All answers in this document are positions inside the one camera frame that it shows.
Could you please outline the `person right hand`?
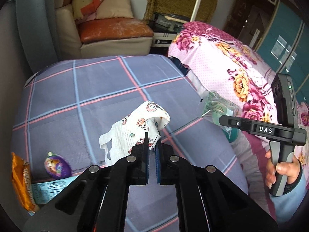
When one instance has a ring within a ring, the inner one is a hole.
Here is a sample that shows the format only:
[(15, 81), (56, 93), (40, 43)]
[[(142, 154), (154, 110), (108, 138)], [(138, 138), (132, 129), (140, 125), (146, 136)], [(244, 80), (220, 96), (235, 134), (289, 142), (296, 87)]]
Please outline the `person right hand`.
[(266, 152), (265, 157), (268, 159), (266, 165), (266, 180), (265, 184), (270, 189), (273, 184), (275, 184), (277, 178), (275, 173), (277, 172), (280, 175), (286, 175), (287, 184), (294, 183), (301, 171), (301, 165), (295, 155), (293, 155), (292, 162), (281, 162), (276, 166), (271, 161), (271, 151)]

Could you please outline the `blue right sleeve forearm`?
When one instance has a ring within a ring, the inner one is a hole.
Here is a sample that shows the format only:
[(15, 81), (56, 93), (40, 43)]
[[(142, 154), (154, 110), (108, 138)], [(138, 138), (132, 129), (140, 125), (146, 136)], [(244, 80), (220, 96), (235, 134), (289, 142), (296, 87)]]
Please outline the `blue right sleeve forearm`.
[(292, 218), (301, 205), (306, 192), (306, 179), (301, 168), (296, 181), (285, 186), (283, 195), (272, 196), (270, 194), (270, 200), (274, 204), (278, 224), (284, 224)]

